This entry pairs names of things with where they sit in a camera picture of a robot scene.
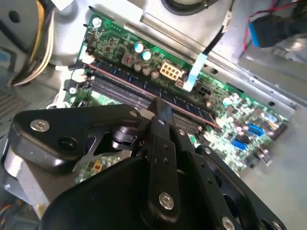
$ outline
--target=blue sata port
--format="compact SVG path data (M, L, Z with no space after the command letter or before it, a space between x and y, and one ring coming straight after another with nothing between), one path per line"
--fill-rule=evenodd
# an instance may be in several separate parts
M258 137L262 137L264 135L262 128L259 128L253 124L248 124L248 131Z
M247 149L247 145L244 144L243 142L241 141L238 141L236 139L234 139L232 142L231 142L235 147L241 149L241 150L246 150Z

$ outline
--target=white wire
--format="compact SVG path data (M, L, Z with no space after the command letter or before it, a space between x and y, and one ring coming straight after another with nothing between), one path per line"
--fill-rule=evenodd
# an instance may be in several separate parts
M26 79L22 80L21 82L14 84L14 86L28 83L33 79L35 79L39 74L41 74L44 71L44 69L47 67L51 59L53 45L54 45L54 11L52 12L51 15L50 25L48 29L47 48L42 63L37 67L37 69L34 70L34 72L30 76L28 76Z

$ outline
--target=motherboard mounting screw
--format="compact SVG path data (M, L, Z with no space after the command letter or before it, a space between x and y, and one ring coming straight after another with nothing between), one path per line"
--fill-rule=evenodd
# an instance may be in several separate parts
M210 151L210 149L208 149L208 148L205 148L204 151L205 151L205 153L207 153L207 154L211 154L211 151Z
M275 220L273 220L273 225L275 226L277 230L283 230L283 228Z
M138 116L138 115L136 114L136 112L134 112L134 111L130 111L130 114L131 114L132 116L135 116L135 117Z
M185 135L185 132L184 132L182 129L179 130L179 133L180 133L181 135Z
M71 87L71 88L69 89L69 93L70 93L70 94L76 94L76 92L77 92L77 90L76 90L76 88L74 88L74 87Z
M168 193L161 193L159 195L159 202L160 205L167 210L172 210L174 208L174 200Z
M93 18L92 25L94 28L99 28L102 24L102 20L100 18Z
M45 120L34 120L30 123L31 129L37 132L47 132L50 129L48 121Z
M225 229L227 230L235 230L234 224L231 222L231 220L228 217L223 217L222 218L222 224Z

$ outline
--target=robotic arm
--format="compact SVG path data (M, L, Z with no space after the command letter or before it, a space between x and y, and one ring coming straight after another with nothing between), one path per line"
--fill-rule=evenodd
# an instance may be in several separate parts
M131 157L76 185L80 162L120 150ZM108 105L19 113L5 151L4 167L40 230L286 230L212 149L194 149L158 98L140 112Z

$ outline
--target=yellow wire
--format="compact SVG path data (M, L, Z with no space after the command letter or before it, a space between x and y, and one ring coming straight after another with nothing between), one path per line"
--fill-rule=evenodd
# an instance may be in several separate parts
M42 4L40 4L40 2L38 0L36 0L36 4L37 4L37 12L38 12L38 30L37 30L37 34L36 34L33 52L30 56L30 62L32 62L34 55L35 55L35 53L36 53L36 51L39 47L40 36L41 36L42 27L43 27L43 24L44 24L44 17L45 17L45 10L44 10L44 7L42 6Z

